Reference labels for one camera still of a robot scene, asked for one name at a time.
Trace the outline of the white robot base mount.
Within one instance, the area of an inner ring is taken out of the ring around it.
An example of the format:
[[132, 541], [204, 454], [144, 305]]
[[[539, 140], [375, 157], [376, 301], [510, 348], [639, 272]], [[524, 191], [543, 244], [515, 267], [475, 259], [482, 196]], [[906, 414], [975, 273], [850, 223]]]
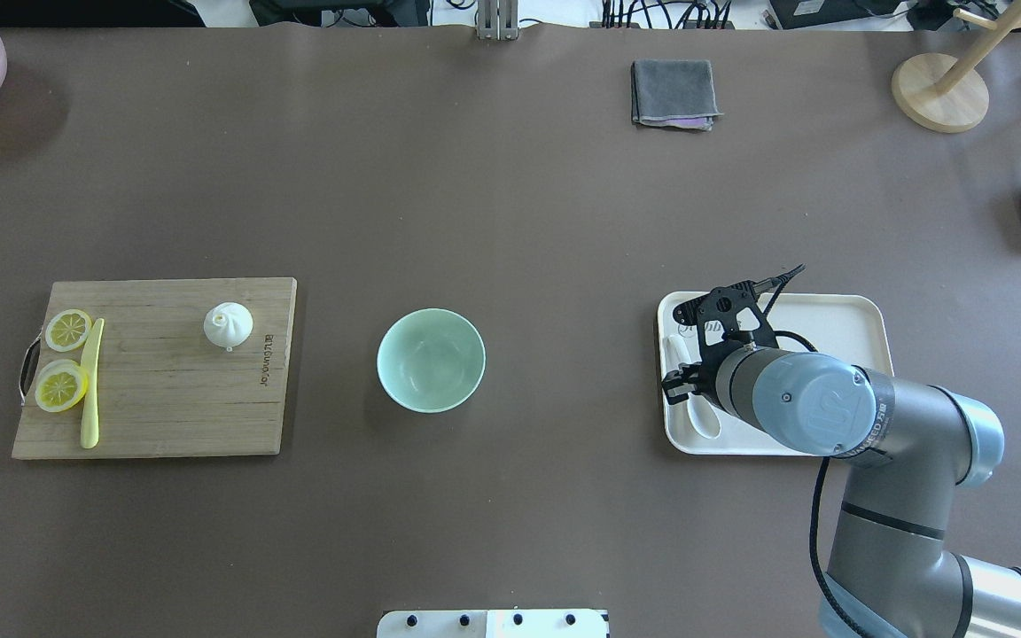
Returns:
[[607, 612], [556, 609], [414, 610], [382, 615], [377, 637], [609, 637]]

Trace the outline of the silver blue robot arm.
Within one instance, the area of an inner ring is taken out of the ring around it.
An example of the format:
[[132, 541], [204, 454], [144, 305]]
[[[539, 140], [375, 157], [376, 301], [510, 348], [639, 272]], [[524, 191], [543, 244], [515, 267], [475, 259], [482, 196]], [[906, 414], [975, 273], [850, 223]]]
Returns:
[[670, 310], [696, 331], [696, 359], [668, 361], [666, 405], [704, 400], [791, 451], [850, 465], [827, 566], [820, 495], [807, 553], [830, 637], [1021, 637], [1021, 568], [945, 548], [954, 493], [1003, 460], [1001, 421], [939, 386], [855, 366], [774, 330], [793, 272], [691, 294]]

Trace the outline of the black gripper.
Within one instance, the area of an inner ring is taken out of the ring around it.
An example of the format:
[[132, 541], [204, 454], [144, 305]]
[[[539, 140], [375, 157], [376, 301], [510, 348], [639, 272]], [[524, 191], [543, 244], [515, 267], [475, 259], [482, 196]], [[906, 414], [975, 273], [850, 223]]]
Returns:
[[698, 336], [698, 360], [685, 362], [661, 380], [668, 405], [684, 403], [691, 395], [716, 400], [714, 380], [722, 363], [746, 345], [777, 348], [776, 332], [766, 311], [759, 307], [763, 294], [778, 290], [778, 279], [743, 280], [730, 286], [713, 288], [709, 293], [677, 304], [672, 317], [682, 326], [704, 332], [709, 323], [721, 327], [721, 339], [708, 344]]

